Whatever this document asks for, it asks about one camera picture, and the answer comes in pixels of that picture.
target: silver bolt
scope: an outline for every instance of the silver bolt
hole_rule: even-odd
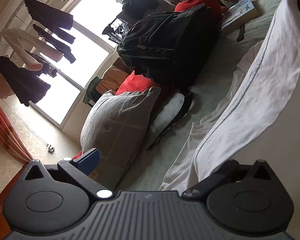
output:
[[[108,189],[102,189],[97,192],[99,198],[109,198],[112,196],[112,191]]]
[[[197,189],[187,189],[183,194],[187,197],[197,197],[200,195],[200,191]]]

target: floor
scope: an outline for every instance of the floor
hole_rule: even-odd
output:
[[[43,164],[55,164],[64,157],[77,155],[81,150],[78,143],[63,134],[34,108],[20,104],[15,95],[0,100],[0,106],[28,151]],[[55,147],[53,154],[47,151],[47,143]],[[22,164],[0,145],[0,192],[21,167]]]

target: ribbed black surface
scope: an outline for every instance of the ribbed black surface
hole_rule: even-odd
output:
[[[198,202],[185,201],[176,192],[121,192],[98,202],[84,220],[53,236],[27,236],[13,232],[8,239],[46,240],[235,240],[255,239],[235,235],[216,225]],[[262,240],[289,240],[285,233]]]

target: window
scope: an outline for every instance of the window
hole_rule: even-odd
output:
[[[43,55],[58,73],[55,78],[40,76],[51,88],[41,101],[32,106],[60,128],[63,128],[70,108],[84,95],[89,80],[115,49],[116,43],[102,35],[102,31],[122,11],[119,1],[81,0],[72,9],[74,25],[67,32],[76,39],[73,44],[61,41],[71,48],[76,58],[74,63],[70,64],[65,57],[59,62],[51,62]]]

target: wooden floor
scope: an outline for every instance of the wooden floor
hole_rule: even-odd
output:
[[[9,182],[9,184],[4,188],[4,190],[0,194],[0,240],[2,240],[5,236],[7,236],[10,233],[10,228],[2,212],[3,202],[7,197],[8,193],[10,192],[12,186],[15,184],[15,182],[21,175],[24,168],[25,166],[23,166],[22,169],[13,177],[13,179]]]

